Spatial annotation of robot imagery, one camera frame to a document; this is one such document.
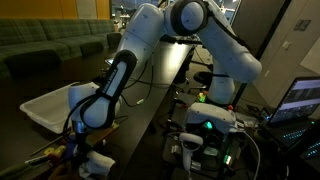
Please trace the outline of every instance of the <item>white plastic bin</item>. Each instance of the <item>white plastic bin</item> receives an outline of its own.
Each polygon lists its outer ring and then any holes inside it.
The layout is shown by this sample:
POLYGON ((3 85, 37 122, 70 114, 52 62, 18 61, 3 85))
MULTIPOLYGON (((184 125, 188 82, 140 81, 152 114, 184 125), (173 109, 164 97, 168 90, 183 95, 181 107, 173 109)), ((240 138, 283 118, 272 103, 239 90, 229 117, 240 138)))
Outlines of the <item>white plastic bin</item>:
POLYGON ((72 84, 23 103, 20 109, 33 121, 54 133, 62 133, 63 125, 70 112, 68 89, 72 84))

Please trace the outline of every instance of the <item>table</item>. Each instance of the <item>table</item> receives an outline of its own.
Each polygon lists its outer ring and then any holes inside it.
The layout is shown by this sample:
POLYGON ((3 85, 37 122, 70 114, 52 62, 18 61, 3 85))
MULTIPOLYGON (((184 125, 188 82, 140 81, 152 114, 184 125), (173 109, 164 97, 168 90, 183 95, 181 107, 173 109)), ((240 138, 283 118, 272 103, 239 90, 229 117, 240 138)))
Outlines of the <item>table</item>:
MULTIPOLYGON (((149 59, 148 68, 141 80, 150 81, 150 66, 154 66, 155 83, 168 84, 165 88, 152 88, 150 97, 140 106, 129 108, 123 105, 118 116, 127 115, 129 119, 107 139, 108 144, 117 149, 120 164, 111 173, 111 179, 118 179, 124 172, 135 148, 158 109, 169 85, 187 55, 189 46, 160 42, 149 59)), ((57 135, 42 128, 19 110, 19 106, 35 97, 51 92, 75 81, 89 81, 100 75, 106 68, 106 54, 99 53, 64 61, 59 69, 21 79, 1 79, 0 170, 10 165, 30 159, 29 155, 37 148, 55 139, 57 135)), ((142 67, 132 75, 140 75, 142 67)), ((127 101, 136 102, 146 96, 148 85, 136 84, 123 92, 127 101)))

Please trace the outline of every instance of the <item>green couch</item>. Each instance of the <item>green couch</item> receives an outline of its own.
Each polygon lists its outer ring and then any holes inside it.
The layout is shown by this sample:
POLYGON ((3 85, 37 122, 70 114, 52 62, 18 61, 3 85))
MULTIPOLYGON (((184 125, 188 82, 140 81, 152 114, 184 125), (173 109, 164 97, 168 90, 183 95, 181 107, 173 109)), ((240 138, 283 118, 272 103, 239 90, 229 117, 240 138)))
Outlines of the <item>green couch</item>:
POLYGON ((64 61, 82 56, 91 44, 108 48, 112 32, 113 20, 0 19, 0 78, 10 76, 4 62, 10 56, 54 50, 64 61))

